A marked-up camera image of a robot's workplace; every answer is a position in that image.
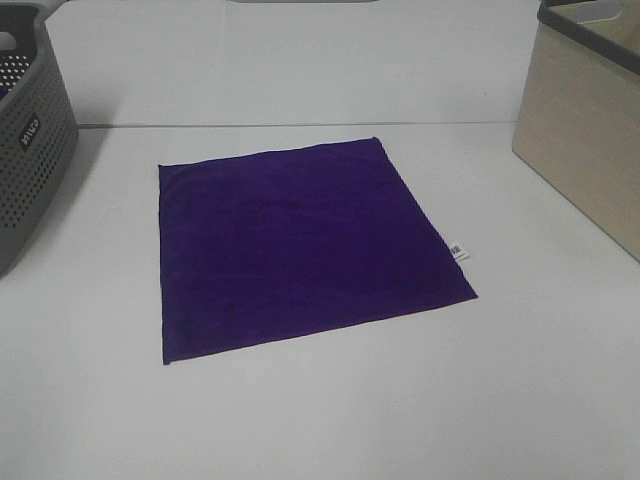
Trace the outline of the purple towel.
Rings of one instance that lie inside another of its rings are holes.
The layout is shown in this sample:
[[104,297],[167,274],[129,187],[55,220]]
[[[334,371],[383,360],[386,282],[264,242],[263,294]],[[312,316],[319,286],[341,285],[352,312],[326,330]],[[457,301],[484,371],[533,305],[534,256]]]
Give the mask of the purple towel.
[[158,179],[165,364],[475,297],[375,137]]

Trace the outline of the beige bin with grey rim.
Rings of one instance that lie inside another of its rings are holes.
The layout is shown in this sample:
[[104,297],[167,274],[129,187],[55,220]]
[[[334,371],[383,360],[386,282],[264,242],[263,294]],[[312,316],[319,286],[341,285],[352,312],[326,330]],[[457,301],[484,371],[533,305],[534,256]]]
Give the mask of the beige bin with grey rim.
[[513,152],[639,255],[639,4],[543,1]]

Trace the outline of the grey perforated plastic basket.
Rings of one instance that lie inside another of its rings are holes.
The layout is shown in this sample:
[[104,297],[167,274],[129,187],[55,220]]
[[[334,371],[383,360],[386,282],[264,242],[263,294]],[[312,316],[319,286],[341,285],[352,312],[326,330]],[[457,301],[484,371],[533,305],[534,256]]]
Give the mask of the grey perforated plastic basket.
[[45,7],[1,5],[1,274],[17,262],[56,196],[79,129],[47,28]]

